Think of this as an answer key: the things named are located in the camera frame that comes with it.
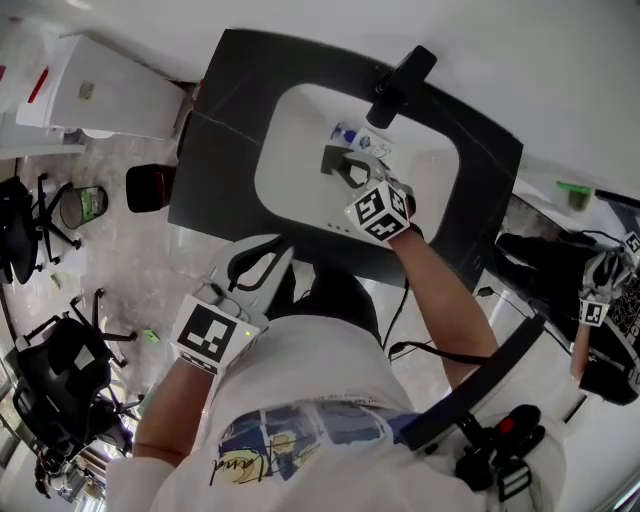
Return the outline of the green bottle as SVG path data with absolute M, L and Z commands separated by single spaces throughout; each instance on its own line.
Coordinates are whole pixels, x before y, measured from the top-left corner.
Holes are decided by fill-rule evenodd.
M 576 212 L 584 211 L 592 196 L 592 189 L 587 186 L 557 181 L 556 186 L 567 193 L 568 207 Z

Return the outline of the black trash bin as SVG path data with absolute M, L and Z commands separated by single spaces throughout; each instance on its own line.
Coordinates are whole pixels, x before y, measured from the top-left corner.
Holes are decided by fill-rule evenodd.
M 133 213 L 155 212 L 171 201 L 176 166 L 145 164 L 131 167 L 126 173 L 127 205 Z

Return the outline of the black sink vanity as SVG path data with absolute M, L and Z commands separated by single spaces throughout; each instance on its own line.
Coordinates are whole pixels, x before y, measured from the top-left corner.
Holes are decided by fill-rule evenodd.
M 403 270 L 386 244 L 277 216 L 260 201 L 254 182 L 271 117 L 287 90 L 318 85 L 372 106 L 376 85 L 397 66 L 292 36 L 226 30 L 188 123 L 170 221 L 230 241 L 281 234 L 299 260 L 327 262 L 359 277 L 401 285 Z M 505 215 L 522 143 L 426 79 L 398 115 L 444 135 L 458 152 L 458 175 L 444 217 L 427 240 L 474 287 Z

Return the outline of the person's white printed shirt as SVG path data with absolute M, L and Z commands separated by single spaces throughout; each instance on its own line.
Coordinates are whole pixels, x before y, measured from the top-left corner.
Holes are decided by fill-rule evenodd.
M 107 512 L 555 512 L 566 459 L 554 432 L 531 484 L 501 501 L 454 474 L 463 441 L 414 454 L 413 406 L 373 336 L 344 321 L 275 320 L 216 388 L 202 446 L 172 466 L 108 467 Z

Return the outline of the black chest-mounted tablet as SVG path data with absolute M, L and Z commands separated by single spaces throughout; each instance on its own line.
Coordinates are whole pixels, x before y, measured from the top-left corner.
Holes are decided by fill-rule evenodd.
M 439 443 L 467 414 L 476 413 L 504 385 L 506 378 L 543 332 L 542 316 L 525 318 L 489 360 L 426 412 L 404 426 L 396 439 L 418 452 Z

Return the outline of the blue and white bottle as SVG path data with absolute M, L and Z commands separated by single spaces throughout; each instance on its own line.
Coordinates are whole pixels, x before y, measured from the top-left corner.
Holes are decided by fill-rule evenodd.
M 395 146 L 366 127 L 351 129 L 344 123 L 338 123 L 331 133 L 332 141 L 340 141 L 353 151 L 363 152 L 380 160 L 395 155 Z

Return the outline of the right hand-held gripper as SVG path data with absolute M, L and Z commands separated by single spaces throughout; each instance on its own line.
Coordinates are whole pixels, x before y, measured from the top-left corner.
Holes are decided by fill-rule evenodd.
M 354 227 L 377 242 L 388 242 L 411 225 L 414 214 L 413 190 L 405 184 L 383 175 L 385 164 L 378 158 L 347 152 L 336 172 L 359 194 L 345 207 L 344 213 Z

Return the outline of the white water dispenser cabinet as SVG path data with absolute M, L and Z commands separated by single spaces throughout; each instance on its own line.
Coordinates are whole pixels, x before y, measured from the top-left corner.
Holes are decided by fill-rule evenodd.
M 171 137 L 185 92 L 151 69 L 85 35 L 58 39 L 47 76 L 16 122 L 38 128 Z

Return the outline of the person's left forearm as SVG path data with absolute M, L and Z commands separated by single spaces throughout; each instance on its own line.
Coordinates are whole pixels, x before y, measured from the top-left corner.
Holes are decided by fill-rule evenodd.
M 191 453 L 214 375 L 177 359 L 138 424 L 133 457 L 177 467 Z

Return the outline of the person's right forearm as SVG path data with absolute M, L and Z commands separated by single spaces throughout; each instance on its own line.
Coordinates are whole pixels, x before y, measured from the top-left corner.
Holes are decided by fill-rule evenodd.
M 490 357 L 498 348 L 480 305 L 446 262 L 413 229 L 389 240 L 401 262 L 435 347 L 451 354 Z

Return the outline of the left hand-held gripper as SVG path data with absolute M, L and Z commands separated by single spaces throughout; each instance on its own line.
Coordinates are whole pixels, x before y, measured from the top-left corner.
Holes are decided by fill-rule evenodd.
M 240 278 L 265 255 L 273 259 L 253 284 Z M 180 358 L 222 375 L 258 340 L 271 305 L 293 259 L 294 247 L 281 235 L 254 235 L 220 249 L 211 275 L 179 308 L 171 345 Z

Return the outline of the black faucet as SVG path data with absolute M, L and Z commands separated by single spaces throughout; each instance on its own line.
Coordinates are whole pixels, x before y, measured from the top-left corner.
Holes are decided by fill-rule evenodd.
M 400 64 L 376 85 L 376 99 L 366 119 L 379 129 L 387 129 L 399 111 L 420 90 L 437 63 L 437 57 L 425 47 L 416 46 Z

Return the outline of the white sink basin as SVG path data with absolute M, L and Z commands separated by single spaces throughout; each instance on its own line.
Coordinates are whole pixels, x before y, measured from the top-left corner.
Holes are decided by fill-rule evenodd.
M 386 130 L 370 125 L 370 103 L 318 85 L 302 84 L 278 100 L 254 176 L 256 193 L 273 214 L 369 242 L 345 209 L 359 197 L 337 175 L 321 171 L 328 145 L 345 146 L 338 129 L 365 133 L 388 166 L 412 187 L 413 223 L 435 237 L 458 175 L 459 157 L 444 135 L 398 115 Z

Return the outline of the black chest mount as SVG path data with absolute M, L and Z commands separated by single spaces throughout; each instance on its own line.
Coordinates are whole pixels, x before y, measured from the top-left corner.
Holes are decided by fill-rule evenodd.
M 490 491 L 498 504 L 516 504 L 533 482 L 525 456 L 544 439 L 541 411 L 519 405 L 495 425 L 483 427 L 468 413 L 457 422 L 468 445 L 456 462 L 455 476 L 474 492 Z

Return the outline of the mesh wastebasket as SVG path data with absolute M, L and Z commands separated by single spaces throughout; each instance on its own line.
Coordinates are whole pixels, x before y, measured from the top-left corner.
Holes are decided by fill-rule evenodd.
M 75 230 L 104 215 L 109 199 L 106 189 L 100 185 L 72 187 L 64 191 L 59 206 L 63 224 Z

